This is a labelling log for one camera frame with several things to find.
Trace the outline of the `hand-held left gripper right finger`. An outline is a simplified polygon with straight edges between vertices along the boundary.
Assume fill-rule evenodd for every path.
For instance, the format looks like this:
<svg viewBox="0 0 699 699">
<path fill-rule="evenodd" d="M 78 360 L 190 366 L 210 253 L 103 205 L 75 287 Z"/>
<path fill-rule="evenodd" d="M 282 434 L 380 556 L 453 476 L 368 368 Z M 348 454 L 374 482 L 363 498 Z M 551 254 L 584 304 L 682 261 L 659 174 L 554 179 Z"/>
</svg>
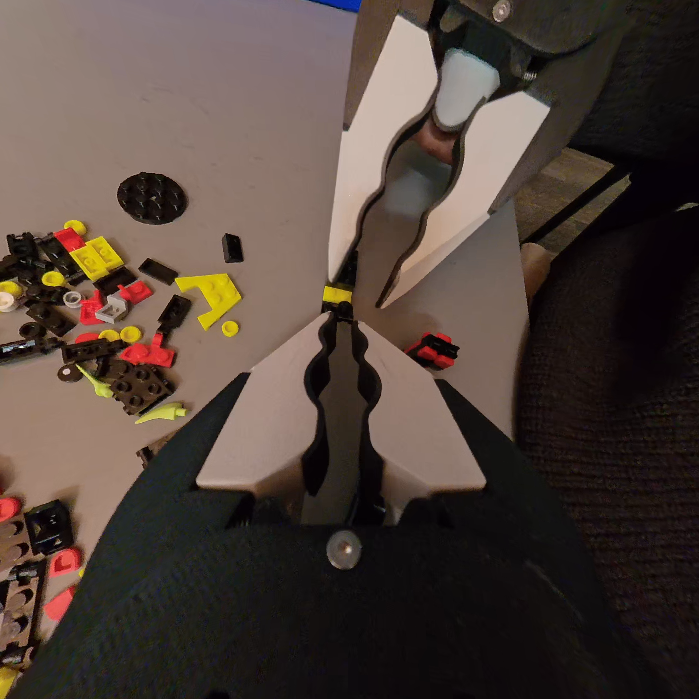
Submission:
<svg viewBox="0 0 699 699">
<path fill-rule="evenodd" d="M 354 521 L 396 524 L 416 499 L 483 490 L 485 475 L 433 375 L 362 321 L 351 338 L 366 402 Z"/>
</svg>

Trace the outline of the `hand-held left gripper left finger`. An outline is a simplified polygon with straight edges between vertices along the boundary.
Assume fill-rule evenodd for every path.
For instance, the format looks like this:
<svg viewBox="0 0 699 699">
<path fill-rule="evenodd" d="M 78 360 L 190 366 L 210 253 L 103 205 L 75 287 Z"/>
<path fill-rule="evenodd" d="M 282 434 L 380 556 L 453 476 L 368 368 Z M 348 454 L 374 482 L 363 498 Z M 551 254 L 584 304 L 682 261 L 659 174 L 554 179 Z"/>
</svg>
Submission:
<svg viewBox="0 0 699 699">
<path fill-rule="evenodd" d="M 196 478 L 200 489 L 271 501 L 289 520 L 323 485 L 329 466 L 321 395 L 331 380 L 337 317 L 323 312 L 258 362 Z"/>
</svg>

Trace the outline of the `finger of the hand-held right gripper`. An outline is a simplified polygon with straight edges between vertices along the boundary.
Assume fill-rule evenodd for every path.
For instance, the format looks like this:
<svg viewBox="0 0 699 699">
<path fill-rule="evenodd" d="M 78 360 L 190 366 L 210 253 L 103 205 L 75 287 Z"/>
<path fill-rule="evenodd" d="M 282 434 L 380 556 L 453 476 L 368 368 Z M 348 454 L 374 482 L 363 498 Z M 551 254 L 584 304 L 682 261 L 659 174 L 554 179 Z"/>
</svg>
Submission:
<svg viewBox="0 0 699 699">
<path fill-rule="evenodd" d="M 527 92 L 479 107 L 462 133 L 444 194 L 422 215 L 415 241 L 398 258 L 375 307 L 397 301 L 491 216 L 497 196 L 551 110 Z"/>
<path fill-rule="evenodd" d="M 440 85 L 428 31 L 399 13 L 358 16 L 328 238 L 336 283 L 386 188 L 395 149 L 429 115 Z"/>
</svg>

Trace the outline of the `black yellow lego assembly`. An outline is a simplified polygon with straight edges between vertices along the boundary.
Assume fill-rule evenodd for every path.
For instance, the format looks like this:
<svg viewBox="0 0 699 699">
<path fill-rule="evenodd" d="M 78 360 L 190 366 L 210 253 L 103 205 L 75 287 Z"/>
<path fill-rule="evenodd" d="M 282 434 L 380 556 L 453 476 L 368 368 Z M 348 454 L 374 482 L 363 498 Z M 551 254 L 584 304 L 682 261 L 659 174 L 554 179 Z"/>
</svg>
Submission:
<svg viewBox="0 0 699 699">
<path fill-rule="evenodd" d="M 354 321 L 352 295 L 356 286 L 358 257 L 358 250 L 353 250 L 337 281 L 326 284 L 322 295 L 321 312 L 330 312 L 338 321 L 346 324 Z"/>
</svg>

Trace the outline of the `red black lego assembly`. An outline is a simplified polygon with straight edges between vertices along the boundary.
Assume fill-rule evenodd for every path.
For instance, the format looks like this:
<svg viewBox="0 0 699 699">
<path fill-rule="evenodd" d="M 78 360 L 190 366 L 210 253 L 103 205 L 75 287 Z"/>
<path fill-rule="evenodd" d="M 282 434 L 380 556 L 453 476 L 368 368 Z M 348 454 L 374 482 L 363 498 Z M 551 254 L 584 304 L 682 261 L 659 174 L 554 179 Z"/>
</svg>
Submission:
<svg viewBox="0 0 699 699">
<path fill-rule="evenodd" d="M 443 333 L 424 333 L 418 341 L 405 348 L 404 354 L 423 368 L 443 371 L 454 366 L 459 349 Z"/>
</svg>

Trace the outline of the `lime green lego horn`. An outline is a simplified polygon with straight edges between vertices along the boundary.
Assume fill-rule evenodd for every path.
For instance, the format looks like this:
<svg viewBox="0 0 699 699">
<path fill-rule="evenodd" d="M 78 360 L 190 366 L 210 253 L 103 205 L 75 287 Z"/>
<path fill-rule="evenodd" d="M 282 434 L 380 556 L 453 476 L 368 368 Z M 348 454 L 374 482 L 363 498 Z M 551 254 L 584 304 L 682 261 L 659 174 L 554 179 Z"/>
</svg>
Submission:
<svg viewBox="0 0 699 699">
<path fill-rule="evenodd" d="M 189 414 L 189 409 L 183 403 L 172 402 L 154 407 L 144 415 L 138 417 L 135 424 L 144 424 L 153 420 L 174 421 Z"/>
</svg>

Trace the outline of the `dark brown long lego plate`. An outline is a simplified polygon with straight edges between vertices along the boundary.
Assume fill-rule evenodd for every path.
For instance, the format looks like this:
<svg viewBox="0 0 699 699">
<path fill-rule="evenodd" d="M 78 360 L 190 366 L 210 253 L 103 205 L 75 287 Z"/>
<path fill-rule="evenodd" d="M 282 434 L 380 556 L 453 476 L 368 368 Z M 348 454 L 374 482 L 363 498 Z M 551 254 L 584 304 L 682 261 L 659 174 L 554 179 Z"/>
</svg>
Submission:
<svg viewBox="0 0 699 699">
<path fill-rule="evenodd" d="M 163 435 L 161 438 L 152 441 L 141 449 L 137 450 L 135 455 L 141 462 L 142 468 L 145 469 L 155 456 L 165 447 L 165 445 L 179 432 L 179 428 Z"/>
</svg>

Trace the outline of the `yellow wedge lego plate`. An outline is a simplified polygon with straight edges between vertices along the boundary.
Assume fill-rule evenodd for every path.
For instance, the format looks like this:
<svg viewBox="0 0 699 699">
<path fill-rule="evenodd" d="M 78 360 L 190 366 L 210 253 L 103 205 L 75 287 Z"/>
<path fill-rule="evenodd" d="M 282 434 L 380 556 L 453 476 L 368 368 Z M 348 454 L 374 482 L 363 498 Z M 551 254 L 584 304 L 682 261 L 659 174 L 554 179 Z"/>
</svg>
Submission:
<svg viewBox="0 0 699 699">
<path fill-rule="evenodd" d="M 210 310 L 198 316 L 205 331 L 242 300 L 242 294 L 225 273 L 177 277 L 174 283 L 182 292 L 198 289 L 202 293 L 210 307 Z"/>
</svg>

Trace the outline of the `black flat lego tile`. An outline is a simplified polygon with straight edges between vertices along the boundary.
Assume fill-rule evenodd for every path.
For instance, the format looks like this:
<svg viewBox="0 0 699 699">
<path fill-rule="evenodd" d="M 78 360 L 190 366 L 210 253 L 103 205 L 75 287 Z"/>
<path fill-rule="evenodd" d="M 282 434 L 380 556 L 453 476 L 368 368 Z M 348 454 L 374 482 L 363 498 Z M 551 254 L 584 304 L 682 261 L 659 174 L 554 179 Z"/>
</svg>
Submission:
<svg viewBox="0 0 699 699">
<path fill-rule="evenodd" d="M 152 258 L 146 258 L 138 267 L 139 272 L 161 284 L 171 285 L 178 277 L 178 272 Z"/>
</svg>

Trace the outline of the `pile of mixed lego pieces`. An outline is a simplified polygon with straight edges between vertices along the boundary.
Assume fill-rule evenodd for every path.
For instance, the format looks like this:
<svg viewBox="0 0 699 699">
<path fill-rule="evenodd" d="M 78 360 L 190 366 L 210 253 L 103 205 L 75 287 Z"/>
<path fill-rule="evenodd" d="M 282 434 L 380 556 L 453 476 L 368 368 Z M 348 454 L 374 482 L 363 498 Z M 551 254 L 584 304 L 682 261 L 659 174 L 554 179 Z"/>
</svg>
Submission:
<svg viewBox="0 0 699 699">
<path fill-rule="evenodd" d="M 57 377 L 85 379 L 97 396 L 112 398 L 136 419 L 169 401 L 174 384 L 164 370 L 176 353 L 168 345 L 191 308 L 175 294 L 150 339 L 138 326 L 118 328 L 153 295 L 104 237 L 86 238 L 77 220 L 44 236 L 9 234 L 1 258 L 1 313 L 26 316 L 18 338 L 1 344 L 1 367 L 61 354 Z"/>
<path fill-rule="evenodd" d="M 45 583 L 75 572 L 71 513 L 60 500 L 28 511 L 14 496 L 1 497 L 1 697 L 31 666 L 40 645 Z"/>
</svg>

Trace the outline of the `black round lego plate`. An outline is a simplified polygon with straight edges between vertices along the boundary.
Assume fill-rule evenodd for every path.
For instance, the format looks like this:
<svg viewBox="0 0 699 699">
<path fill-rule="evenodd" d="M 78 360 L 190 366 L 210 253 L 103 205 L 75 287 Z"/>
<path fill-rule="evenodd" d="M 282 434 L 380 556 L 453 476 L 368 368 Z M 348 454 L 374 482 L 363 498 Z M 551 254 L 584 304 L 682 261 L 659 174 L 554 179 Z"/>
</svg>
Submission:
<svg viewBox="0 0 699 699">
<path fill-rule="evenodd" d="M 151 226 L 170 224 L 188 207 L 185 190 L 161 173 L 140 172 L 123 180 L 117 189 L 120 208 L 136 222 Z"/>
</svg>

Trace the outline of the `person's right hand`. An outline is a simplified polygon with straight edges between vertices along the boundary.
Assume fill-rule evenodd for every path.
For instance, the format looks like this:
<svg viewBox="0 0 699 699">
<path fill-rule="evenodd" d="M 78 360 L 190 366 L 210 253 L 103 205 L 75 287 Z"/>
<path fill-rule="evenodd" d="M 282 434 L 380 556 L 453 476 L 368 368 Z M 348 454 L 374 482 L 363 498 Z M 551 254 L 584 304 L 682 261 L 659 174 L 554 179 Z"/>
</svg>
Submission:
<svg viewBox="0 0 699 699">
<path fill-rule="evenodd" d="M 453 166 L 458 158 L 460 136 L 460 131 L 443 130 L 429 115 L 415 134 L 415 142 L 429 156 Z"/>
</svg>

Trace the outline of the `black metal bar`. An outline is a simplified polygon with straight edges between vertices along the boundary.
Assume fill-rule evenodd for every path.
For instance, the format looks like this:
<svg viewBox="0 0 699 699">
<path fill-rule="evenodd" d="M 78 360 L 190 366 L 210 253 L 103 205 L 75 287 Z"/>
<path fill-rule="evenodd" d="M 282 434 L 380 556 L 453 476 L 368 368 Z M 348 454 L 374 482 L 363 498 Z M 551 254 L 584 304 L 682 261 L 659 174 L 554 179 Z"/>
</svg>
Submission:
<svg viewBox="0 0 699 699">
<path fill-rule="evenodd" d="M 595 198 L 605 193 L 609 188 L 616 185 L 618 182 L 622 181 L 629 174 L 629 172 L 630 170 L 628 168 L 628 163 L 616 163 L 612 165 L 612 168 L 608 170 L 607 173 L 596 180 L 588 188 L 583 190 L 578 197 L 572 200 L 569 204 L 566 204 L 559 212 L 550 217 L 536 230 L 522 238 L 520 243 L 539 243 L 550 233 L 560 227 L 560 225 L 578 214 Z"/>
</svg>

